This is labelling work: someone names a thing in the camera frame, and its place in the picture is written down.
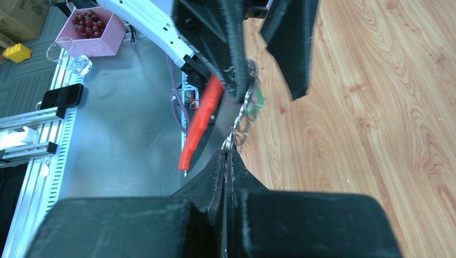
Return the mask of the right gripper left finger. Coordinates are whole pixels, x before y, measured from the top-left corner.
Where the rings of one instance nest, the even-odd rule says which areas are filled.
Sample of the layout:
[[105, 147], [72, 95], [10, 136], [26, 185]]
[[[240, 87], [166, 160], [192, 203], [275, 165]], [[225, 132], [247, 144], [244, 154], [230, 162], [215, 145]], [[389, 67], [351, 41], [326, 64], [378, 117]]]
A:
[[71, 198], [39, 226], [27, 257], [222, 257], [226, 155], [165, 197]]

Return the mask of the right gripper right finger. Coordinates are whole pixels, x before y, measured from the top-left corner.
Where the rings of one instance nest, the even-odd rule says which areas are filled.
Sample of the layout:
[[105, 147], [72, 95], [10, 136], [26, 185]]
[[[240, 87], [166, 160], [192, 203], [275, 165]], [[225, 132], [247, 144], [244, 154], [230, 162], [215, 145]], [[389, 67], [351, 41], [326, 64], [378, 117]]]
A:
[[371, 196], [267, 189], [227, 153], [228, 257], [401, 257]]

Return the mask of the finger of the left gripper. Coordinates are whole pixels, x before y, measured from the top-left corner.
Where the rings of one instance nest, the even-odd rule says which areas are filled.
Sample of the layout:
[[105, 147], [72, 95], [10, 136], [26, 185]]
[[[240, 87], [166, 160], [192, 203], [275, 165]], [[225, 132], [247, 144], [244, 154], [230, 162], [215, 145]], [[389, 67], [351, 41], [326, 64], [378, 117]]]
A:
[[247, 91], [243, 1], [174, 1], [172, 20], [179, 36], [215, 74], [235, 103]]
[[318, 0], [273, 1], [260, 30], [285, 79], [290, 97], [307, 94]]

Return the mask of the red handled key ring holder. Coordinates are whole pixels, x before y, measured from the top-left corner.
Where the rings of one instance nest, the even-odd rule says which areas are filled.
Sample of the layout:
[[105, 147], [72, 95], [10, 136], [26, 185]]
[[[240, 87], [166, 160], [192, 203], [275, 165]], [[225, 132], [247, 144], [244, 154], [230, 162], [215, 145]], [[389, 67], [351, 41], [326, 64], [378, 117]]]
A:
[[[222, 148], [231, 148], [233, 144], [242, 145], [249, 135], [250, 127], [257, 119], [252, 119], [247, 114], [247, 106], [250, 101], [252, 89], [254, 86], [259, 86], [257, 75], [257, 64], [253, 60], [247, 61], [247, 70], [253, 77], [253, 82], [244, 98], [244, 102], [239, 110], [230, 133], [222, 144]], [[221, 81], [216, 75], [211, 74], [205, 87], [203, 96], [199, 99], [199, 107], [190, 122], [186, 140], [182, 147], [182, 153], [179, 160], [179, 169], [188, 171], [190, 169], [191, 158], [197, 150], [198, 145], [202, 141], [203, 134], [208, 130], [211, 116], [219, 107], [219, 101], [222, 97], [224, 89]]]

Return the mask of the green key tag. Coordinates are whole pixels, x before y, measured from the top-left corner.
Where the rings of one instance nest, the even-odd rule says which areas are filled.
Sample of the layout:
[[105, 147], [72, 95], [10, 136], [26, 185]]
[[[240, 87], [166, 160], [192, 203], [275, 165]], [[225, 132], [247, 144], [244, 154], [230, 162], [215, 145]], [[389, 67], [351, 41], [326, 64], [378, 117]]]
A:
[[265, 99], [262, 94], [262, 91], [259, 86], [254, 86], [252, 89], [252, 94], [250, 97], [250, 101], [247, 106], [247, 114], [252, 118], [256, 119], [256, 117], [259, 115], [263, 105], [264, 105]]

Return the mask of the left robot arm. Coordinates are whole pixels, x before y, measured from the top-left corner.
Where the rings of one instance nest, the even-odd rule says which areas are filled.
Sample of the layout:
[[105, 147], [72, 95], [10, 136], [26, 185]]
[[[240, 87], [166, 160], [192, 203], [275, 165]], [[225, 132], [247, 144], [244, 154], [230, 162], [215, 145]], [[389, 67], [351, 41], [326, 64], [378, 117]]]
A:
[[262, 19], [260, 34], [292, 99], [307, 94], [318, 1], [100, 1], [160, 46], [178, 67], [196, 54], [204, 77], [216, 75], [240, 103], [248, 88], [243, 21]]

